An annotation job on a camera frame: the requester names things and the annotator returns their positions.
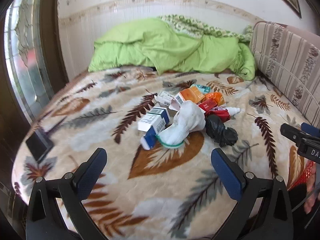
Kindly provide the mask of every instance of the beige blanket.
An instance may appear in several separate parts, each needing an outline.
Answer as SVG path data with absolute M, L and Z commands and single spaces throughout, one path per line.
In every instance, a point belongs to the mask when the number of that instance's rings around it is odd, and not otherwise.
M 41 128 L 55 146 L 37 164 L 25 142 L 21 144 L 12 184 L 26 203 L 38 176 L 61 178 L 102 147 L 108 163 L 83 204 L 108 238 L 194 239 L 215 233 L 236 204 L 210 162 L 217 143 L 205 131 L 189 134 L 179 149 L 158 143 L 146 151 L 139 143 L 143 133 L 137 130 L 137 120 L 154 105 L 154 95 L 161 90 L 175 94 L 192 84 L 210 86 L 223 93 L 228 106 L 241 108 L 225 123 L 239 139 L 223 150 L 244 171 L 268 179 L 279 174 L 288 187 L 302 173 L 306 161 L 280 134 L 280 125 L 299 127 L 306 120 L 263 77 L 244 82 L 233 74 L 158 76 L 139 67 L 112 71 L 87 75 L 32 126 L 26 138 Z M 59 205 L 73 228 L 61 201 Z

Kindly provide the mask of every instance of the green bedsheet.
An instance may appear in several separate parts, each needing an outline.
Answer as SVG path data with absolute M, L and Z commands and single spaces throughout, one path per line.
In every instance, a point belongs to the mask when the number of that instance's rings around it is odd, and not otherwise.
M 254 58 L 239 37 L 177 32 L 159 18 L 115 26 L 94 43 L 89 72 L 121 65 L 155 66 L 158 73 L 199 71 L 219 73 L 226 68 L 245 80 L 254 78 Z

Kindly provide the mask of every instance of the silver bolt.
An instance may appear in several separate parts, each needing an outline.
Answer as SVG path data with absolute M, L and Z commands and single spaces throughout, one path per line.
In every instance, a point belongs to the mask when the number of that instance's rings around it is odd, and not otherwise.
M 276 180 L 281 182 L 281 181 L 283 181 L 283 178 L 280 175 L 278 175 L 278 176 L 276 176 Z
M 245 176 L 248 178 L 248 179 L 253 179 L 254 178 L 254 174 L 252 172 L 247 172 L 245 174 Z
M 39 183 L 42 181 L 42 179 L 43 179 L 42 177 L 38 177 L 38 178 L 36 178 L 36 182 Z
M 73 173 L 72 172 L 67 172 L 66 174 L 64 174 L 64 178 L 65 179 L 71 179 L 73 176 Z

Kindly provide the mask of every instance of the black plastic bag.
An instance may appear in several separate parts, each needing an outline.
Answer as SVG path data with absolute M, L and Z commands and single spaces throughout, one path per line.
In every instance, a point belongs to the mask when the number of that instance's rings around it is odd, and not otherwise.
M 235 129 L 224 126 L 220 117 L 215 114 L 210 114 L 205 119 L 205 129 L 215 142 L 219 143 L 220 147 L 226 145 L 234 145 L 238 140 L 238 133 Z

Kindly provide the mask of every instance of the sofa backrest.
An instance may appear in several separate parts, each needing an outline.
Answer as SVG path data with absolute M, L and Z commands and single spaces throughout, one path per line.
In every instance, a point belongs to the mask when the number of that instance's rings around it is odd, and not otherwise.
M 258 69 L 320 128 L 319 49 L 284 26 L 267 22 L 255 25 L 250 49 Z

